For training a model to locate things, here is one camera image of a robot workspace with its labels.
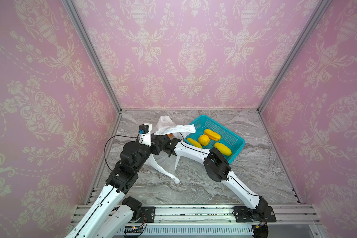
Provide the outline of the left aluminium corner post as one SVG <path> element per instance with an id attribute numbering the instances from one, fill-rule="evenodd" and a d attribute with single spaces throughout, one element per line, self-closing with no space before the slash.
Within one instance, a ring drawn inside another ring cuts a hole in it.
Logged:
<path id="1" fill-rule="evenodd" d="M 88 31 L 86 30 L 83 21 L 81 19 L 81 17 L 79 16 L 79 13 L 74 5 L 74 2 L 71 0 L 62 0 L 62 3 L 66 9 L 67 14 L 69 15 L 69 17 L 71 18 L 73 25 L 79 35 L 80 40 L 83 43 L 83 46 L 87 52 L 87 54 L 89 55 L 92 63 L 93 63 L 93 67 L 95 68 L 95 70 L 97 71 L 98 75 L 99 75 L 99 79 L 101 80 L 102 84 L 104 85 L 104 88 L 110 98 L 110 101 L 112 102 L 116 112 L 118 115 L 120 115 L 122 113 L 122 109 L 120 107 L 120 103 L 115 95 L 115 92 L 110 84 L 110 81 L 106 75 L 106 72 L 104 71 L 104 68 L 100 62 L 99 56 L 96 53 L 94 46 L 90 40 Z"/>

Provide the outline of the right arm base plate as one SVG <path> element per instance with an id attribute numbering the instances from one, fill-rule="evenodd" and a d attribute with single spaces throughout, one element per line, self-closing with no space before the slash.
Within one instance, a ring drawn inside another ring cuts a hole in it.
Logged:
<path id="1" fill-rule="evenodd" d="M 237 223 L 275 223 L 277 222 L 275 213 L 271 206 L 268 206 L 265 212 L 259 212 L 256 209 L 250 209 L 245 206 L 234 206 L 233 213 Z"/>

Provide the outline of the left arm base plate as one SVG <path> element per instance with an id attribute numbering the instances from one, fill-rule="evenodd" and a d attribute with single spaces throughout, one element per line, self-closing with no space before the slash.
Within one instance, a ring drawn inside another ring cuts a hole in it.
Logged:
<path id="1" fill-rule="evenodd" d="M 121 205 L 114 210 L 109 220 L 114 220 L 116 223 L 153 223 L 155 220 L 156 207 L 142 206 L 135 211 L 126 205 Z"/>

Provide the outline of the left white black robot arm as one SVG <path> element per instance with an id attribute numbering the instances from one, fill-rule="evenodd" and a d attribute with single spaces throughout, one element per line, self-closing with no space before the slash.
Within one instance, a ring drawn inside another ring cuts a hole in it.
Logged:
<path id="1" fill-rule="evenodd" d="M 120 160 L 82 220 L 68 238 L 112 238 L 130 221 L 138 221 L 141 202 L 126 194 L 138 180 L 138 172 L 152 155 L 151 143 L 130 141 L 123 146 Z"/>

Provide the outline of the white plastic bag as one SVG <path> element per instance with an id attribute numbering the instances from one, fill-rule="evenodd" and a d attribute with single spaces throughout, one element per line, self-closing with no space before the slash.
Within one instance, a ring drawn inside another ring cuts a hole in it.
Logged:
<path id="1" fill-rule="evenodd" d="M 174 152 L 174 148 L 181 139 L 175 136 L 181 135 L 185 137 L 191 133 L 195 133 L 195 126 L 176 125 L 169 116 L 161 116 L 156 128 L 156 131 L 153 131 L 153 126 L 149 123 L 141 124 L 138 128 L 142 144 L 151 148 L 151 155 L 147 159 L 146 165 L 170 177 L 175 183 L 180 183 L 180 180 L 175 175 L 157 163 L 155 156 L 159 156 L 160 153 L 163 153 L 163 158 L 167 159 L 172 155 L 174 157 L 174 167 L 176 168 L 179 162 L 179 156 Z"/>

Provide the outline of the right aluminium corner post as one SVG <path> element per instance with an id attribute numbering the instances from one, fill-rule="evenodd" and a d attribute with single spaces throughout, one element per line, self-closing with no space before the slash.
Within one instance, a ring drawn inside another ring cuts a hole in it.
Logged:
<path id="1" fill-rule="evenodd" d="M 296 40 L 294 46 L 290 50 L 290 53 L 286 57 L 283 65 L 281 66 L 280 70 L 278 71 L 278 74 L 274 78 L 271 86 L 269 87 L 269 89 L 266 92 L 265 96 L 263 97 L 259 107 L 257 108 L 257 113 L 259 115 L 262 115 L 264 109 L 267 107 L 269 101 L 271 100 L 275 91 L 279 87 L 281 80 L 284 78 L 287 71 L 290 69 L 291 65 L 296 60 L 297 56 L 301 52 L 302 48 L 304 47 L 305 43 L 311 36 L 313 30 L 316 28 L 317 24 L 323 17 L 324 13 L 326 12 L 326 10 L 329 7 L 329 5 L 331 4 L 331 2 L 332 2 L 331 0 L 322 0 L 317 3 L 309 20 L 307 21 L 303 30 L 300 32 L 298 39 Z"/>

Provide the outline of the aluminium front rail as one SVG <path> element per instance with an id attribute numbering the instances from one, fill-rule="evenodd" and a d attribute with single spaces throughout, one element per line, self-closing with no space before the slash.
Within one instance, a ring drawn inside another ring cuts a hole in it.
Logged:
<path id="1" fill-rule="evenodd" d="M 112 238 L 325 238 L 316 212 L 310 205 L 274 204 L 277 222 L 237 223 L 237 204 L 152 205 L 153 223 L 127 223 Z M 79 206 L 67 235 L 88 212 Z"/>

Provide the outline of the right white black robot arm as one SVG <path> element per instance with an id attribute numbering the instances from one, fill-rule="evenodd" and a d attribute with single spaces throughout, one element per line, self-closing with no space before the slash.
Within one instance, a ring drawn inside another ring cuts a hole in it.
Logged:
<path id="1" fill-rule="evenodd" d="M 151 153 L 158 155 L 160 152 L 177 157 L 183 156 L 203 164 L 210 179 L 224 184 L 237 195 L 250 210 L 250 218 L 260 222 L 267 221 L 268 202 L 236 176 L 229 162 L 217 148 L 200 149 L 167 135 L 152 135 Z"/>

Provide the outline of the yellow lemon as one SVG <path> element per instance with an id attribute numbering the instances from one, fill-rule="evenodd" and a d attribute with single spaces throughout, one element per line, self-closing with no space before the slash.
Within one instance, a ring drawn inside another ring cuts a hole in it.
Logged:
<path id="1" fill-rule="evenodd" d="M 207 146 L 209 143 L 210 143 L 210 138 L 208 135 L 201 135 L 199 138 L 198 138 L 198 142 L 202 145 L 202 146 Z"/>

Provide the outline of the yellow banana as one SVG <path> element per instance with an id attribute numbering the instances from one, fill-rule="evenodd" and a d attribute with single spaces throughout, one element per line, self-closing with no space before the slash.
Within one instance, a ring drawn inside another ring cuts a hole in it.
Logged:
<path id="1" fill-rule="evenodd" d="M 198 141 L 196 141 L 196 140 L 194 140 L 194 139 L 192 139 L 192 138 L 188 138 L 187 139 L 187 141 L 191 144 L 191 145 L 193 145 L 193 146 L 195 146 L 195 147 L 197 147 L 197 148 L 202 148 L 202 145 L 198 142 Z"/>

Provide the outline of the teal plastic basket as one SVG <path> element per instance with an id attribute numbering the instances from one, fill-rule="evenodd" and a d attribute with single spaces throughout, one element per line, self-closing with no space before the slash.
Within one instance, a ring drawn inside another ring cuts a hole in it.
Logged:
<path id="1" fill-rule="evenodd" d="M 232 154 L 230 156 L 224 156 L 229 164 L 232 164 L 245 146 L 245 140 L 243 138 L 207 115 L 197 117 L 190 124 L 195 126 L 196 133 L 191 133 L 186 136 L 184 142 L 191 145 L 191 143 L 187 140 L 188 138 L 198 141 L 198 138 L 204 134 L 204 131 L 209 129 L 219 134 L 221 137 L 219 143 L 224 144 L 231 150 Z"/>

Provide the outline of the aluminium corner post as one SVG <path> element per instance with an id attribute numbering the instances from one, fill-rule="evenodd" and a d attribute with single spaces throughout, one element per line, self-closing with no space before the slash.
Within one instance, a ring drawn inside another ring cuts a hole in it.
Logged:
<path id="1" fill-rule="evenodd" d="M 317 3 L 309 20 L 307 21 L 303 30 L 300 32 L 298 39 L 296 40 L 294 46 L 290 50 L 290 53 L 286 57 L 283 65 L 281 66 L 280 70 L 278 71 L 278 74 L 274 78 L 271 86 L 269 87 L 269 89 L 266 92 L 265 96 L 263 97 L 259 107 L 257 108 L 257 113 L 259 115 L 262 115 L 264 109 L 267 107 L 269 101 L 271 100 L 275 91 L 279 87 L 281 80 L 284 78 L 287 71 L 290 69 L 291 65 L 296 60 L 297 56 L 301 52 L 302 48 L 304 47 L 305 43 L 311 36 L 313 30 L 316 28 L 317 24 L 323 17 L 324 13 L 326 12 L 326 10 L 329 7 L 329 5 L 331 4 L 331 2 L 332 2 L 331 0 L 322 0 Z"/>
<path id="2" fill-rule="evenodd" d="M 88 31 L 86 30 L 83 21 L 81 19 L 81 17 L 79 16 L 79 13 L 74 5 L 74 2 L 71 0 L 62 0 L 62 3 L 66 9 L 67 14 L 69 15 L 69 17 L 71 18 L 73 25 L 79 35 L 80 40 L 83 43 L 83 46 L 87 52 L 87 54 L 89 55 L 92 63 L 93 63 L 93 67 L 95 68 L 95 70 L 97 71 L 98 75 L 99 75 L 99 79 L 101 80 L 102 84 L 104 85 L 104 88 L 110 98 L 110 101 L 112 102 L 116 112 L 118 115 L 120 115 L 122 113 L 122 109 L 120 107 L 120 103 L 115 95 L 115 92 L 110 84 L 110 81 L 106 75 L 106 72 L 104 71 L 104 68 L 100 62 L 99 56 L 96 53 L 94 46 L 90 40 Z"/>

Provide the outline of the orange yellow mango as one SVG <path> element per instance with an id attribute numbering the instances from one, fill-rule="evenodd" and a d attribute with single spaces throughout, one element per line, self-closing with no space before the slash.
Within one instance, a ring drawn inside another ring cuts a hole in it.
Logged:
<path id="1" fill-rule="evenodd" d="M 204 131 L 204 134 L 207 135 L 209 137 L 209 139 L 214 140 L 214 141 L 220 141 L 221 140 L 221 135 L 210 130 L 210 129 L 206 129 Z"/>

